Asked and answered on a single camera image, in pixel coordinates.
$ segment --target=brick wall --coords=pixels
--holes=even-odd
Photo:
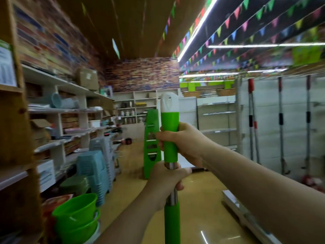
[[[99,54],[54,0],[13,0],[19,55],[23,63],[57,74],[74,74],[82,66],[98,71]]]
[[[179,88],[178,62],[169,57],[108,64],[105,76],[114,92]]]

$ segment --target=green mop handle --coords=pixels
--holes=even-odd
[[[161,97],[161,125],[164,131],[177,132],[179,125],[178,96],[164,93]],[[164,142],[164,160],[168,169],[177,169],[177,146]],[[180,211],[177,189],[169,195],[165,205],[165,244],[180,244]]]

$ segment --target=right hand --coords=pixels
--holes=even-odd
[[[160,149],[164,150],[164,141],[176,144],[179,153],[196,167],[203,167],[202,153],[207,143],[212,142],[195,127],[188,123],[179,122],[178,131],[163,131],[156,133]]]

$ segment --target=cardboard box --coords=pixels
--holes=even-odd
[[[35,147],[48,143],[51,140],[51,136],[48,134],[46,127],[50,127],[51,123],[45,119],[33,119],[30,122]]]
[[[41,160],[37,166],[41,193],[56,183],[53,160]]]
[[[79,86],[82,86],[88,90],[99,90],[98,76],[96,70],[79,68],[77,70],[76,81]]]

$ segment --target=green plastic basin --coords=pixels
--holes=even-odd
[[[89,240],[97,229],[100,211],[97,210],[97,213],[97,216],[90,223],[78,229],[59,233],[62,244],[83,244]]]
[[[52,216],[56,219],[55,230],[59,233],[77,229],[94,219],[97,194],[83,194],[58,206]]]

